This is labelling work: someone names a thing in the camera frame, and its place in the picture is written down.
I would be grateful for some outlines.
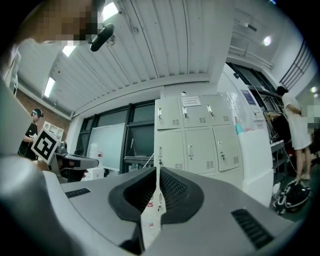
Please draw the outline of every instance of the fluorescent light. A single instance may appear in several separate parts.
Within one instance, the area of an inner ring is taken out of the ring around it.
[[[270,36],[267,36],[264,40],[263,40],[263,44],[265,46],[268,46],[271,44],[271,37]]]
[[[315,87],[315,86],[310,89],[310,92],[313,93],[313,94],[314,94],[316,91],[317,91],[317,87]]]
[[[48,83],[46,84],[44,96],[49,98],[49,95],[51,93],[52,88],[54,87],[56,80],[54,80],[52,77],[49,77]]]
[[[73,45],[66,45],[62,52],[65,54],[65,56],[69,57],[69,55],[73,52],[73,50],[76,48],[76,46]]]
[[[114,2],[109,3],[103,8],[102,17],[103,21],[109,19],[111,16],[119,13],[117,7],[115,6]]]

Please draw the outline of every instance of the paper sign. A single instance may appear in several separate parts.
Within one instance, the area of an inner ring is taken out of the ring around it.
[[[183,107],[201,106],[201,102],[198,96],[182,97]]]

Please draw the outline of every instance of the window frame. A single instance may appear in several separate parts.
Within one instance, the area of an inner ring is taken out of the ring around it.
[[[135,113],[135,108],[136,107],[141,107],[141,106],[146,106],[146,105],[155,105],[155,99],[153,100],[148,100],[148,101],[143,101],[143,102],[138,102],[138,103],[130,103],[128,105],[125,106],[121,106],[121,107],[117,107],[114,109],[110,109],[107,111],[104,111],[102,113],[99,114],[95,114],[93,116],[90,116],[88,118],[85,118],[82,122],[81,125],[81,129],[80,129],[80,133],[78,135],[78,140],[79,137],[84,135],[84,134],[88,134],[88,141],[86,143],[86,145],[83,145],[84,147],[84,151],[83,154],[86,157],[88,154],[88,147],[89,147],[89,142],[90,142],[90,137],[91,137],[91,133],[93,128],[98,127],[98,123],[101,117],[109,115],[109,114],[113,114],[113,113],[117,113],[117,112],[121,112],[124,110],[127,110],[126,112],[126,117],[125,117],[125,121],[124,121],[124,131],[123,131],[123,136],[122,136],[122,142],[121,142],[121,154],[120,154],[120,174],[126,173],[127,170],[125,167],[125,164],[128,161],[125,161],[125,154],[126,154],[126,143],[127,143],[127,139],[128,139],[128,131],[131,127],[139,127],[139,126],[150,126],[150,125],[155,125],[155,120],[143,120],[143,121],[136,121],[133,122],[134,119],[134,113]],[[92,120],[91,126],[87,128],[88,122]]]
[[[268,79],[264,76],[264,74],[262,74],[260,71],[254,70],[253,68],[248,68],[248,67],[241,66],[238,64],[233,64],[231,62],[228,62],[226,64],[230,68],[232,68],[234,72],[236,72],[239,75],[241,80],[247,85],[248,89],[254,94],[253,96],[255,96],[256,94],[258,95],[258,98],[256,96],[254,98],[259,103],[259,105],[263,104],[263,107],[266,111],[276,111],[276,112],[279,111],[277,109],[277,107],[274,107],[274,106],[273,106],[273,110],[269,110],[262,95],[267,96],[267,97],[270,97],[270,99],[272,99],[273,104],[279,106],[280,112],[282,112],[282,108],[281,108],[281,105],[283,105],[282,104],[282,97],[276,93],[275,88],[268,81]],[[263,87],[267,88],[268,90],[263,90],[262,88],[254,86],[250,82],[250,80],[241,72],[241,70],[238,67],[250,71],[258,79],[258,81],[263,85]]]

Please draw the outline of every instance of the window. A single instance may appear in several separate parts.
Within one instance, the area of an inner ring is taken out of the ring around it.
[[[263,108],[265,111],[282,111],[281,107],[279,107],[282,101],[277,97],[275,88],[261,72],[232,63],[228,63],[228,65],[248,85],[260,108]]]
[[[89,131],[90,130],[93,121],[94,121],[93,118],[87,120],[85,128],[84,128],[85,131]]]
[[[144,125],[128,127],[126,156],[151,157],[154,153],[155,126]]]
[[[245,67],[241,67],[241,66],[236,66],[238,68],[238,70],[240,70],[243,75],[250,81],[251,85],[257,87],[257,88],[261,88],[262,90],[266,90],[267,88],[265,88],[262,83],[255,77],[255,75],[251,72],[250,69],[247,69]]]
[[[86,118],[81,127],[77,155],[89,156],[92,147],[101,152],[100,165],[120,174],[154,163],[155,101],[113,109]]]
[[[76,149],[74,151],[75,155],[85,156],[87,154],[87,146],[89,142],[89,133],[80,134],[78,142],[76,144]]]
[[[97,127],[100,126],[112,126],[125,123],[127,117],[127,109],[105,114],[100,116]]]
[[[155,104],[142,105],[134,108],[133,122],[155,121]]]

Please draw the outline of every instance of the locker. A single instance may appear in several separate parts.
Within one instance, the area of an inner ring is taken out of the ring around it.
[[[231,125],[232,115],[220,95],[201,96],[200,102],[206,111],[209,126]]]
[[[157,99],[155,101],[155,117],[157,130],[181,128],[177,98]]]
[[[154,149],[154,165],[185,170],[182,131],[159,131]]]
[[[219,171],[223,172],[240,166],[241,154],[236,128],[222,125],[213,128]]]
[[[184,128],[207,127],[209,125],[208,115],[202,105],[187,107],[182,106],[181,111]]]
[[[213,173],[217,166],[217,150],[211,129],[186,130],[188,171],[195,174]]]

